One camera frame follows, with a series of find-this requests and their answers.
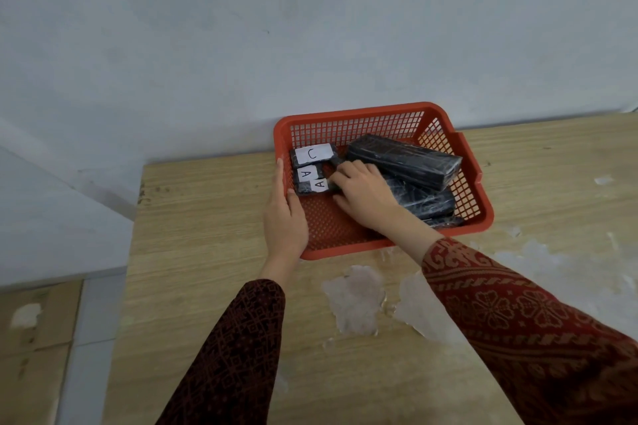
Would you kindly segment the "person's right hand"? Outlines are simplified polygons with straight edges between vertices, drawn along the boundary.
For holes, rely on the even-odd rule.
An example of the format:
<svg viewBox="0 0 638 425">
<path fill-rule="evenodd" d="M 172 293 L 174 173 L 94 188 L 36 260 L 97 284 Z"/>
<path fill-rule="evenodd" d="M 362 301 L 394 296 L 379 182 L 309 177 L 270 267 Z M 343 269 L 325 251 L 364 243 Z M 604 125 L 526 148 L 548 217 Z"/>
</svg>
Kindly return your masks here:
<svg viewBox="0 0 638 425">
<path fill-rule="evenodd" d="M 371 181 L 368 164 L 372 163 L 365 163 L 363 182 L 338 182 L 338 166 L 329 180 L 339 186 L 337 194 L 346 196 L 356 206 L 357 216 L 350 218 L 363 227 L 384 234 L 403 208 L 395 200 L 386 182 Z"/>
</svg>

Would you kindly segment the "person's left hand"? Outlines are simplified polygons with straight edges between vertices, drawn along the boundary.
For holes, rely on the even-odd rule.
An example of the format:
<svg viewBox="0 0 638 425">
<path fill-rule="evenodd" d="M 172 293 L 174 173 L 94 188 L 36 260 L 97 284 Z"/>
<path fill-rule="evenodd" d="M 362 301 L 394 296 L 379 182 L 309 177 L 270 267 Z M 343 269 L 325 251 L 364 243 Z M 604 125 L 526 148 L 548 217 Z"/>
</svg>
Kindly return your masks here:
<svg viewBox="0 0 638 425">
<path fill-rule="evenodd" d="M 305 212 L 291 214 L 284 187 L 283 160 L 278 158 L 272 181 L 272 190 L 264 212 L 264 236 L 267 246 L 266 266 L 291 268 L 305 251 L 309 231 Z"/>
</svg>

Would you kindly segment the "brown cardboard box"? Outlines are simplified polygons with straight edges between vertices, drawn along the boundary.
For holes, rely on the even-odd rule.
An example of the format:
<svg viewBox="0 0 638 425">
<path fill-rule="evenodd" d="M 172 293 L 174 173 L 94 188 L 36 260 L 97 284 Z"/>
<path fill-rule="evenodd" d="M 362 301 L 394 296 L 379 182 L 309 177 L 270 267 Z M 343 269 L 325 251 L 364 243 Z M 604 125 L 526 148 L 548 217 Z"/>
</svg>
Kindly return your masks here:
<svg viewBox="0 0 638 425">
<path fill-rule="evenodd" d="M 71 343 L 83 281 L 0 294 L 0 358 Z"/>
<path fill-rule="evenodd" d="M 69 345 L 0 358 L 0 425 L 54 425 Z"/>
</svg>

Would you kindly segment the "black wrapped packet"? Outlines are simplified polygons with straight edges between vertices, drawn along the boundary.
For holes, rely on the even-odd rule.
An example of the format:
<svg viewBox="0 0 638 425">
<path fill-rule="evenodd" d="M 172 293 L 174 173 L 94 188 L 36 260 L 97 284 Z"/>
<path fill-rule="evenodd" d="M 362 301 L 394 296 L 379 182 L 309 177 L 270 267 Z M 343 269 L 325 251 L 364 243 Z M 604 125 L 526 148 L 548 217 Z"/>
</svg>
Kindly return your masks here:
<svg viewBox="0 0 638 425">
<path fill-rule="evenodd" d="M 372 163 L 411 185 L 442 191 L 458 175 L 463 158 L 386 137 L 365 134 L 347 148 L 347 159 Z"/>
<path fill-rule="evenodd" d="M 395 176 L 382 176 L 398 204 L 421 220 L 451 216 L 456 210 L 456 199 L 450 188 L 424 189 Z"/>
<path fill-rule="evenodd" d="M 435 230 L 457 228 L 465 224 L 463 218 L 452 214 L 422 219 L 422 221 Z"/>
</svg>

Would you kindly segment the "black packet with white label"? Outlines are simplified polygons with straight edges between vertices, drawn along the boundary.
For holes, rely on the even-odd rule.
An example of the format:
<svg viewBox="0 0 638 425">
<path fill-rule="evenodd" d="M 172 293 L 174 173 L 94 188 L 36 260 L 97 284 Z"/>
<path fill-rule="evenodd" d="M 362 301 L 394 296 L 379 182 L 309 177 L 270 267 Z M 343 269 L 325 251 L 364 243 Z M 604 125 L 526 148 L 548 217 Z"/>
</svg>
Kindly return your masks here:
<svg viewBox="0 0 638 425">
<path fill-rule="evenodd" d="M 293 169 L 308 165 L 324 163 L 339 156 L 335 144 L 324 143 L 298 147 L 290 150 L 290 161 Z"/>
<path fill-rule="evenodd" d="M 316 179 L 324 179 L 323 163 L 310 163 L 299 168 L 293 169 L 293 182 L 295 184 L 313 181 Z"/>
<path fill-rule="evenodd" d="M 338 192 L 339 190 L 339 186 L 327 178 L 300 181 L 295 184 L 295 193 L 299 197 L 315 196 L 325 192 L 333 193 Z"/>
</svg>

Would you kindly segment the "person's left forearm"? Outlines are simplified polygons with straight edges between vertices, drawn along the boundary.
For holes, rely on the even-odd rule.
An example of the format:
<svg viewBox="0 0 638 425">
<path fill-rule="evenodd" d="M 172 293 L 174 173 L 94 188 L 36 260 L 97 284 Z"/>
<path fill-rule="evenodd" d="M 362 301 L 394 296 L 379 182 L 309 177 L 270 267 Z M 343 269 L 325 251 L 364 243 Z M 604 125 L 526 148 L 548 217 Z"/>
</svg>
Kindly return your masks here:
<svg viewBox="0 0 638 425">
<path fill-rule="evenodd" d="M 266 425 L 285 305 L 278 281 L 257 278 L 244 284 L 155 425 Z"/>
</svg>

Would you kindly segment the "person's right forearm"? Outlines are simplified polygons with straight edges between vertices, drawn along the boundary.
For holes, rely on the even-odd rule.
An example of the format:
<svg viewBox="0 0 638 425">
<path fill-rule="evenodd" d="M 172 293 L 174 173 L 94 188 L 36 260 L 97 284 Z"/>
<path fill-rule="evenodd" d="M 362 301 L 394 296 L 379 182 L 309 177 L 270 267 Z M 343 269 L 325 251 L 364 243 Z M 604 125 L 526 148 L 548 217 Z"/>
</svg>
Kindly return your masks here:
<svg viewBox="0 0 638 425">
<path fill-rule="evenodd" d="M 427 284 L 525 425 L 638 425 L 638 342 L 401 209 L 378 230 Z"/>
</svg>

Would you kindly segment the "red plastic mesh basket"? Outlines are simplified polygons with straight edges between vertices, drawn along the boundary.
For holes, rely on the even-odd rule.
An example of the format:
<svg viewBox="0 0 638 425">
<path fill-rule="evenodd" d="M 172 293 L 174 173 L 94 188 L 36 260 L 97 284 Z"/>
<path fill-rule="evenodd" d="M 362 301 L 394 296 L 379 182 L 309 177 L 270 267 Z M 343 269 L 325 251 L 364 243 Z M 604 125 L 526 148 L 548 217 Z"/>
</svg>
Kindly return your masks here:
<svg viewBox="0 0 638 425">
<path fill-rule="evenodd" d="M 368 107 L 326 113 L 286 116 L 274 126 L 275 157 L 284 164 L 284 188 L 293 188 L 291 154 L 299 147 L 335 144 L 340 153 L 351 141 L 375 134 L 462 158 L 459 175 L 451 182 L 455 216 L 461 224 L 443 229 L 445 236 L 478 234 L 494 222 L 494 210 L 482 185 L 482 171 L 463 133 L 445 110 L 432 102 Z M 357 224 L 328 192 L 301 197 L 309 226 L 304 260 L 378 250 L 392 243 Z"/>
</svg>

